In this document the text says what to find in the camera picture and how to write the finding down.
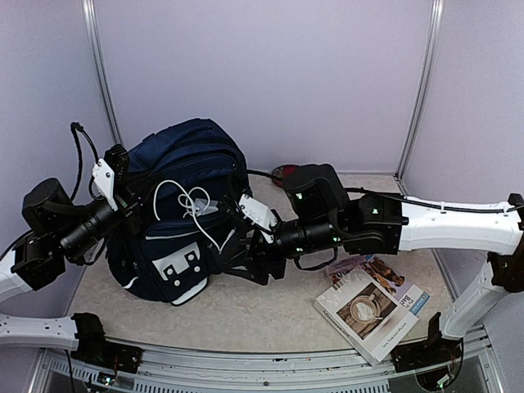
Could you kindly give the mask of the navy blue backpack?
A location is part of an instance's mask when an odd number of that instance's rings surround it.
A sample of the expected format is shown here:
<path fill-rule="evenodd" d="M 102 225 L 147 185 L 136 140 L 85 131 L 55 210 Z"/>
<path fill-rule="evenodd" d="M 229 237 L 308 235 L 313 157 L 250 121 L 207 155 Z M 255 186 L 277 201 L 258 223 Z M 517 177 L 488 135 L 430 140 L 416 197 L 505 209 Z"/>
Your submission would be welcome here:
<path fill-rule="evenodd" d="M 128 154 L 142 226 L 131 233 L 122 224 L 110 235 L 107 263 L 132 295 L 182 305 L 206 288 L 215 254 L 240 235 L 218 203 L 251 193 L 246 159 L 217 123 L 199 118 L 149 135 Z"/>

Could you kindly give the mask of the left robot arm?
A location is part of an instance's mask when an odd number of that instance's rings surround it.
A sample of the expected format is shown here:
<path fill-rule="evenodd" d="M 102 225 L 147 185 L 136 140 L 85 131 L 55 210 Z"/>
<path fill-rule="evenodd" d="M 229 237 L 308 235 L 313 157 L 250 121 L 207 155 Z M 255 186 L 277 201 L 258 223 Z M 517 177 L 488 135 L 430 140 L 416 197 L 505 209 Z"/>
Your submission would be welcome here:
<path fill-rule="evenodd" d="M 65 272 L 67 263 L 87 266 L 86 254 L 120 225 L 134 226 L 139 209 L 127 189 L 76 206 L 56 178 L 42 181 L 23 200 L 29 231 L 1 255 L 1 299 L 44 288 Z M 66 350 L 73 359 L 116 373 L 136 373 L 142 359 L 141 348 L 108 340 L 101 320 L 91 313 L 61 318 L 2 314 L 1 344 Z"/>

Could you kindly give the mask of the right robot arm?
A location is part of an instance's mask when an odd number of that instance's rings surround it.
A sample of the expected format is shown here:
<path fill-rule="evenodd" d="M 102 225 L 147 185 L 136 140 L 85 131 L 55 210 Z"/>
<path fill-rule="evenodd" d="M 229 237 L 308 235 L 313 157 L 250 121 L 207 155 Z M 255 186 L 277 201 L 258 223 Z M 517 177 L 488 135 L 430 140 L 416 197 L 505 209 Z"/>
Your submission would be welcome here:
<path fill-rule="evenodd" d="M 359 189 L 350 199 L 331 165 L 302 165 L 281 181 L 296 214 L 280 219 L 235 178 L 218 207 L 230 215 L 240 237 L 228 245 L 224 273 L 266 284 L 282 278 L 288 260 L 318 251 L 351 255 L 419 249 L 480 250 L 487 261 L 468 288 L 435 314 L 423 341 L 397 346 L 397 372 L 431 367 L 463 356 L 468 329 L 502 298 L 523 289 L 523 199 L 513 193 L 491 205 L 424 201 L 396 193 Z"/>

